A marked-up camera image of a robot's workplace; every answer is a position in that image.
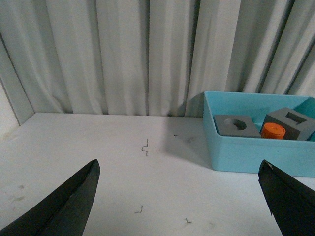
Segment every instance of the white wall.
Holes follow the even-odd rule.
[[[17,127],[19,124],[0,83],[0,141]]]

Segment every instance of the white table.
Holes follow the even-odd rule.
[[[209,167],[201,118],[43,113],[0,143],[0,228],[93,159],[85,236],[281,236],[256,174]]]

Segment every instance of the round hole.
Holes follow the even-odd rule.
[[[239,119],[226,119],[224,121],[225,125],[230,125],[235,130],[244,130],[246,129],[246,124]]]

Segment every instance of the gray block with square hole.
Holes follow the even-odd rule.
[[[218,134],[246,138],[261,138],[249,116],[214,115]]]
[[[283,139],[307,140],[315,131],[315,120],[288,107],[268,113],[264,123],[276,123],[285,128]]]

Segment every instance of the curtain fold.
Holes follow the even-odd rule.
[[[295,1],[262,93],[287,93],[315,39],[315,1]]]
[[[201,1],[185,116],[202,116],[206,90],[224,90],[241,0]]]
[[[260,92],[292,1],[242,1],[226,91]]]
[[[195,0],[150,2],[151,116],[185,115],[197,5]]]
[[[200,117],[206,90],[314,96],[314,12],[313,0],[4,0],[0,77],[20,123]]]
[[[149,1],[97,0],[109,114],[148,114]]]
[[[0,33],[34,111],[72,112],[46,2],[2,1]]]
[[[48,0],[46,3],[72,111],[106,114],[95,2]]]

